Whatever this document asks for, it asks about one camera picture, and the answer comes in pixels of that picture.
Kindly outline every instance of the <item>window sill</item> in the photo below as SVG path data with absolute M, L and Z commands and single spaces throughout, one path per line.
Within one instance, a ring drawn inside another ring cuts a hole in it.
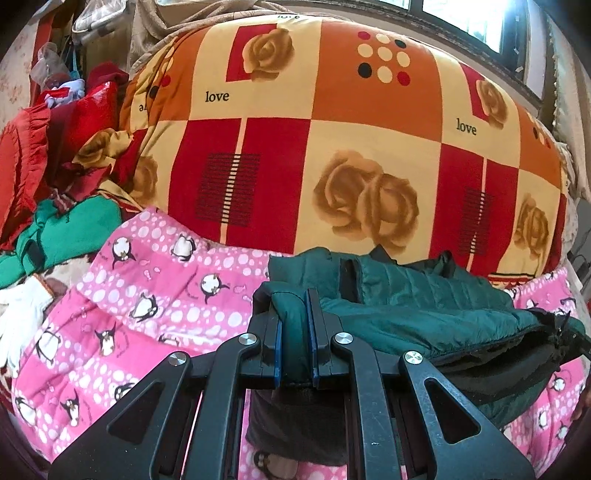
M 514 88 L 525 100 L 539 110 L 542 100 L 532 92 L 522 81 L 513 77 L 511 72 L 502 65 L 497 59 L 489 55 L 484 48 L 478 48 L 476 45 L 454 32 L 442 28 L 439 25 L 431 23 L 422 18 L 415 17 L 409 12 L 394 5 L 380 2 L 378 0 L 275 0 L 278 4 L 285 7 L 303 7 L 313 11 L 314 8 L 331 9 L 342 12 L 346 17 L 347 12 L 365 15 L 376 20 L 392 21 L 402 24 L 402 26 L 416 31 L 426 37 L 433 38 L 455 48 L 466 56 L 470 57 L 483 67 L 491 70 L 508 85 Z

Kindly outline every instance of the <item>green jacket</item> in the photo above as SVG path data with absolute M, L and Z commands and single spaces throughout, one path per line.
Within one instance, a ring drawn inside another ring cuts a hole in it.
M 292 258 L 271 257 L 269 278 L 255 296 L 255 313 L 272 303 L 283 321 L 282 385 L 310 382 L 304 304 L 308 288 L 318 291 L 322 309 L 338 315 L 345 331 L 374 349 L 395 355 L 415 350 L 430 359 L 499 427 L 536 400 L 560 361 L 577 356 L 562 347 L 561 358 L 552 354 L 540 365 L 546 350 L 541 357 L 532 350 L 530 365 L 499 367 L 511 348 L 526 351 L 524 345 L 531 342 L 524 343 L 524 335 L 548 327 L 539 315 L 514 308 L 510 296 L 484 278 L 455 266 L 449 255 L 402 266 L 315 248 Z M 354 301 L 347 298 L 351 291 Z M 584 332 L 578 320 L 568 321 Z M 457 369 L 458 362 L 474 379 L 452 372 L 451 365 Z M 504 383 L 495 385 L 491 378 Z

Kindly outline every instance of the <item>red circle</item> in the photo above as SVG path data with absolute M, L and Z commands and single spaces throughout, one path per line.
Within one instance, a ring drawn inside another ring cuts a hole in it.
M 398 83 L 400 85 L 402 85 L 403 87 L 410 85 L 410 77 L 409 77 L 408 73 L 398 72 L 398 75 L 396 75 L 396 78 L 398 79 Z

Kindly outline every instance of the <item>cream circle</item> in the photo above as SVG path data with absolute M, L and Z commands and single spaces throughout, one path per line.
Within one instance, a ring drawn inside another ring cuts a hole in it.
M 376 40 L 378 40 L 380 43 L 384 43 L 384 44 L 388 44 L 390 43 L 390 38 L 387 35 L 384 35 L 383 33 L 378 33 L 375 36 Z
M 399 51 L 396 54 L 396 60 L 401 67 L 408 67 L 410 65 L 410 57 L 405 51 Z
M 392 50 L 386 47 L 380 47 L 378 48 L 378 57 L 383 61 L 390 61 L 392 60 Z
M 392 81 L 392 70 L 383 66 L 378 68 L 378 78 L 380 82 L 390 83 Z
M 359 47 L 357 47 L 357 53 L 361 55 L 363 58 L 368 59 L 371 55 L 374 54 L 374 50 L 371 45 L 367 45 L 367 43 L 362 43 Z

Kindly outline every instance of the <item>brown rose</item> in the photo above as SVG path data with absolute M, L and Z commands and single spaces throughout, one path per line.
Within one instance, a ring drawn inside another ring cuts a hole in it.
M 150 205 L 156 197 L 158 164 L 152 157 L 140 157 L 135 168 L 134 186 L 130 196 L 142 207 Z
M 252 80 L 274 80 L 294 57 L 288 30 L 276 28 L 251 38 L 242 50 L 244 71 Z
M 507 104 L 499 90 L 488 80 L 477 80 L 476 91 L 482 102 L 482 110 L 488 115 L 488 124 L 503 129 L 507 121 Z
M 515 245 L 530 249 L 530 258 L 537 260 L 544 254 L 550 233 L 546 214 L 535 205 L 535 200 L 528 193 L 521 204 L 517 227 L 513 235 Z
M 409 181 L 353 150 L 338 151 L 324 168 L 313 205 L 335 235 L 371 238 L 390 254 L 406 249 L 418 225 L 417 192 Z

